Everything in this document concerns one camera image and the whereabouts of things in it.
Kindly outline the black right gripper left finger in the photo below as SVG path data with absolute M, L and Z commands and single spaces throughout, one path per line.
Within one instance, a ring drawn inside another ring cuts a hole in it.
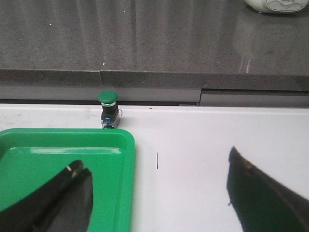
M 0 213 L 2 232 L 85 232 L 93 208 L 92 172 L 81 160 Z

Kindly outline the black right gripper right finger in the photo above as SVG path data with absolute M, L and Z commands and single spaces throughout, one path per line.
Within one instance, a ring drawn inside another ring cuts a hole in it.
M 245 159 L 229 154 L 227 191 L 245 232 L 307 232 L 309 201 Z

